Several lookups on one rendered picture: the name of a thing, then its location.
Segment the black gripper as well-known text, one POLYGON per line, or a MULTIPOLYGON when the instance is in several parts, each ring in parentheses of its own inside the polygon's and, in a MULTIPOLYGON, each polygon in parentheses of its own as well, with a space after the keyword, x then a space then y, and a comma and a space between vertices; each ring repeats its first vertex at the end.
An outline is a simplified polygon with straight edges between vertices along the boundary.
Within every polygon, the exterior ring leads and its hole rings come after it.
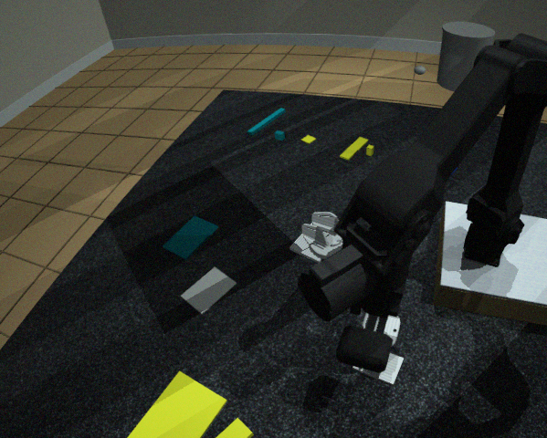
POLYGON ((397 285, 377 286, 372 294, 361 300, 361 308, 370 314, 367 326, 358 328, 351 325, 343 328, 336 349, 339 362, 377 373, 385 371, 394 340, 384 334, 384 328, 389 315, 398 316, 407 276, 397 285), (380 321, 375 332, 377 317, 380 321))

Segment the teal flat rectangular plate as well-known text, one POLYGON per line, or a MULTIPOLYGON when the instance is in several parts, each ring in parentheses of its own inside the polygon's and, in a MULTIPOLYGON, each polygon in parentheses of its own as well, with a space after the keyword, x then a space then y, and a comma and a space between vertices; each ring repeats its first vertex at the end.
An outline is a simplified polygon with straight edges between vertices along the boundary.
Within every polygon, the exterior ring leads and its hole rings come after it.
POLYGON ((187 260, 217 228, 217 225, 193 216, 163 248, 187 260))

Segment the teal long thin bar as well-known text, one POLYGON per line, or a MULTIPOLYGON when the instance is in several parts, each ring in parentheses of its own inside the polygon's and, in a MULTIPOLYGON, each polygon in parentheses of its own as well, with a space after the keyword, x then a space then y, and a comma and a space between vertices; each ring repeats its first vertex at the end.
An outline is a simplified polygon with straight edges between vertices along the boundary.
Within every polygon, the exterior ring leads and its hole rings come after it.
POLYGON ((249 135, 253 135, 255 134, 257 131, 259 130, 262 130, 264 127, 266 127, 268 124, 270 124, 270 122, 272 122, 273 120, 275 120, 277 117, 279 117, 281 114, 283 113, 286 113, 286 110, 283 109, 283 108, 280 108, 279 110, 277 110, 275 113, 272 113, 270 114, 268 117, 266 117, 265 119, 263 119, 260 123, 258 123, 256 126, 254 126, 253 128, 251 128, 250 130, 247 131, 247 134, 249 135))

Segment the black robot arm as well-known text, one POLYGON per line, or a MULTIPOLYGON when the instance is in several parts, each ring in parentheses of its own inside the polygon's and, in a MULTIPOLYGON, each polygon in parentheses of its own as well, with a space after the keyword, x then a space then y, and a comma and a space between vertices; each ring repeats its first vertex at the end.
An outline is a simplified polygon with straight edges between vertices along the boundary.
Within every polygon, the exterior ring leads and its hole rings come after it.
POLYGON ((405 279, 412 254, 443 206, 445 185, 505 107, 488 181, 468 202, 464 257, 499 267, 524 223, 519 185, 547 107, 547 42, 518 34, 483 47, 473 69, 414 144, 359 184, 335 225, 342 249, 299 277, 313 312, 329 322, 361 314, 377 286, 405 279), (494 46, 493 46, 494 45, 494 46), (362 217, 371 225, 357 224, 362 217))

